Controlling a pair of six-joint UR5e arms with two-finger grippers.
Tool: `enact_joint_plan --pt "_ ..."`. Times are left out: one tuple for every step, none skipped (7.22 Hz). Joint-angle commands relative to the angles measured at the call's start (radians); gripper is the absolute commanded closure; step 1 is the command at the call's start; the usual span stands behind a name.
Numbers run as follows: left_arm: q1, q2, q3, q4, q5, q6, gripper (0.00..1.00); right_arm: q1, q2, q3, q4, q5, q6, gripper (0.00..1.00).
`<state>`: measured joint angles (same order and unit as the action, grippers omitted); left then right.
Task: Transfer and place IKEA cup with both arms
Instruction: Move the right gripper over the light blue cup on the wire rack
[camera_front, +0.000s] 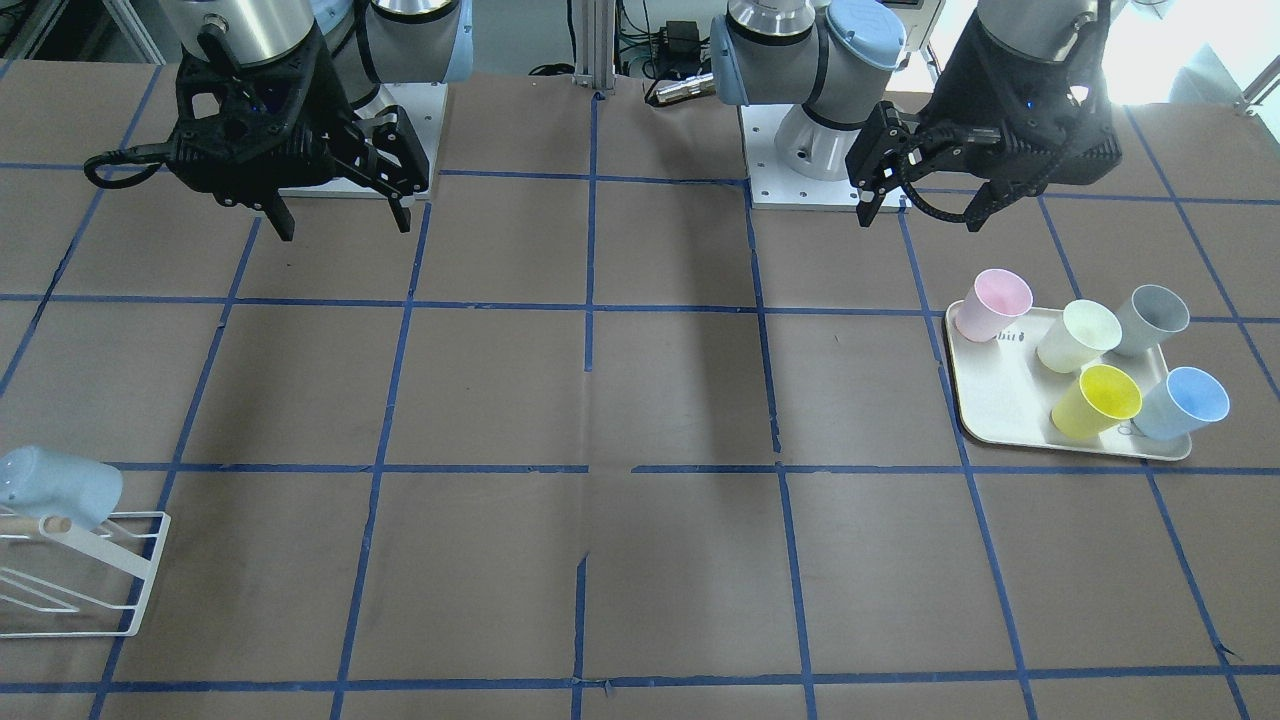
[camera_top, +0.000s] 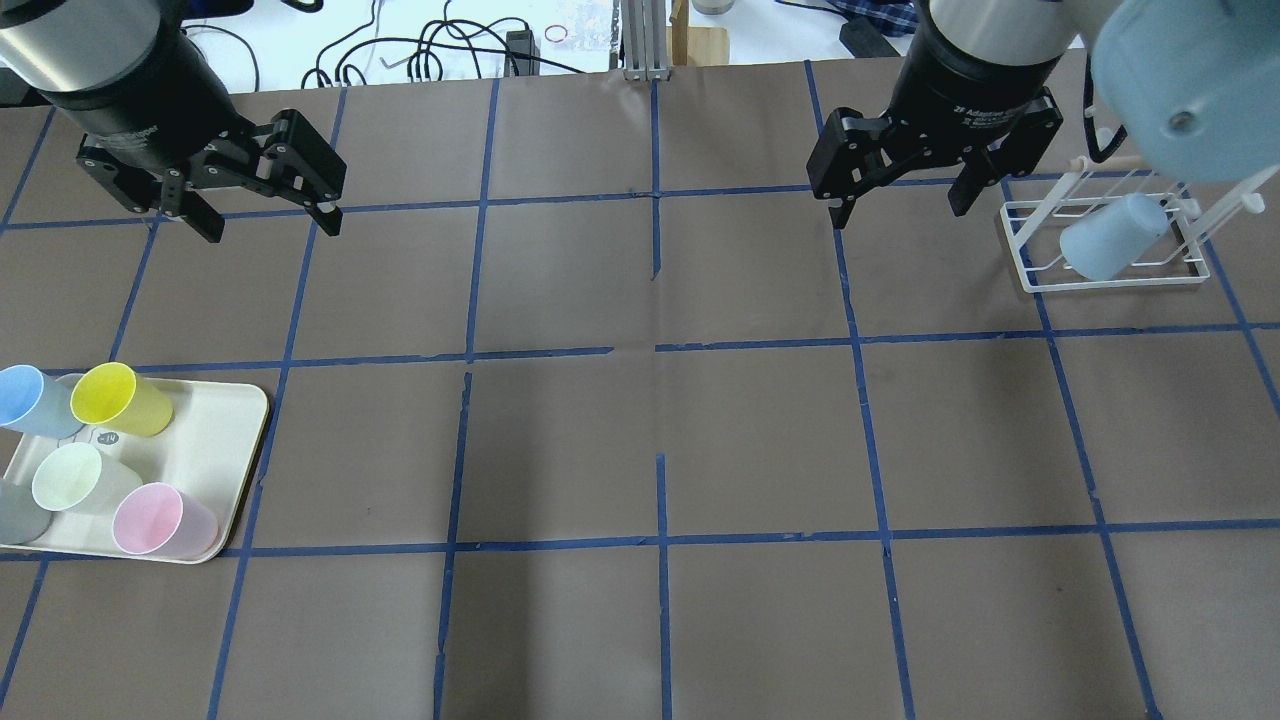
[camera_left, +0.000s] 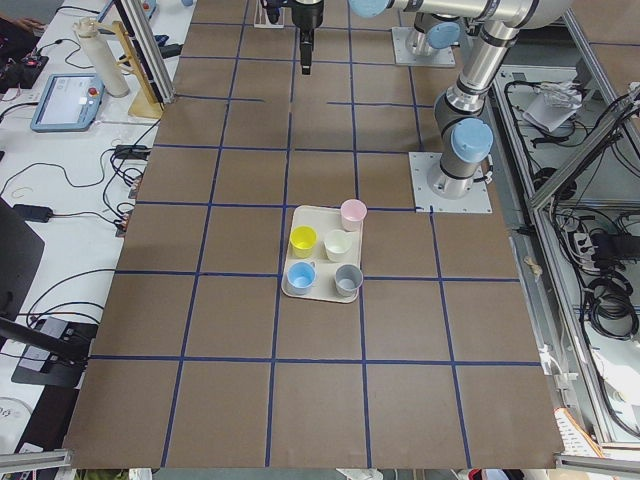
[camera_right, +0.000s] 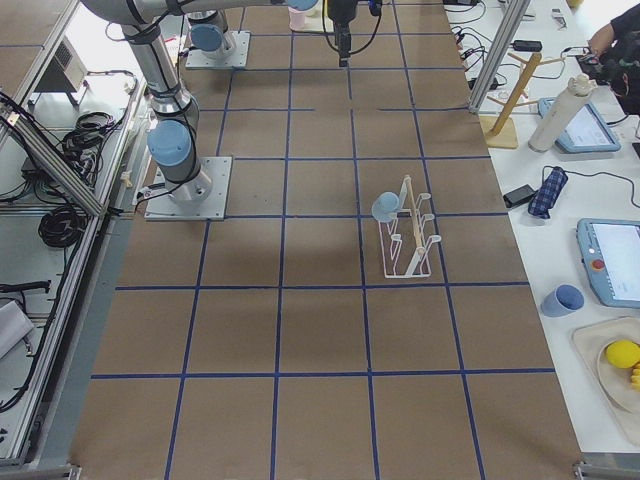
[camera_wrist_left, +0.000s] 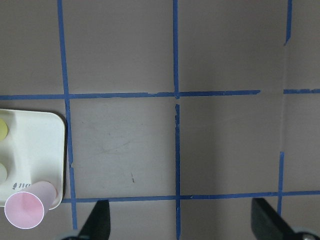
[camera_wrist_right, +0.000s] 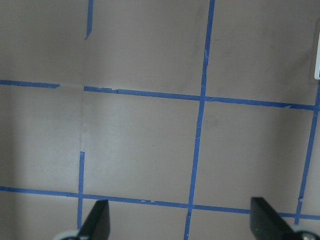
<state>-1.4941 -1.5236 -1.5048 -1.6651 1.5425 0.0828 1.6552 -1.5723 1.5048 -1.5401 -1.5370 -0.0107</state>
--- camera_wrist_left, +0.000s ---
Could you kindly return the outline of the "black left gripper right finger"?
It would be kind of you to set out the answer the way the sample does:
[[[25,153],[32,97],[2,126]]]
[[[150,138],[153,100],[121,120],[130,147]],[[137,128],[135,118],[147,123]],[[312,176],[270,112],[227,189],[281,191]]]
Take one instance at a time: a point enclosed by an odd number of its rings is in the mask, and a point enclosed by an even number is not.
[[[264,198],[251,201],[251,230],[257,240],[299,240],[300,234],[278,215]]]

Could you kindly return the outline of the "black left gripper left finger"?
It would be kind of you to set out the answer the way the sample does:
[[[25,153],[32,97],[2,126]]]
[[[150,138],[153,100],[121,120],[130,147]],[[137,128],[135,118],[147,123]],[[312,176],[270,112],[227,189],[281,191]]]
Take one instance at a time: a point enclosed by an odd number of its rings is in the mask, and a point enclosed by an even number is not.
[[[77,240],[108,240],[111,234],[110,204],[108,200],[96,202],[89,217],[78,233]]]

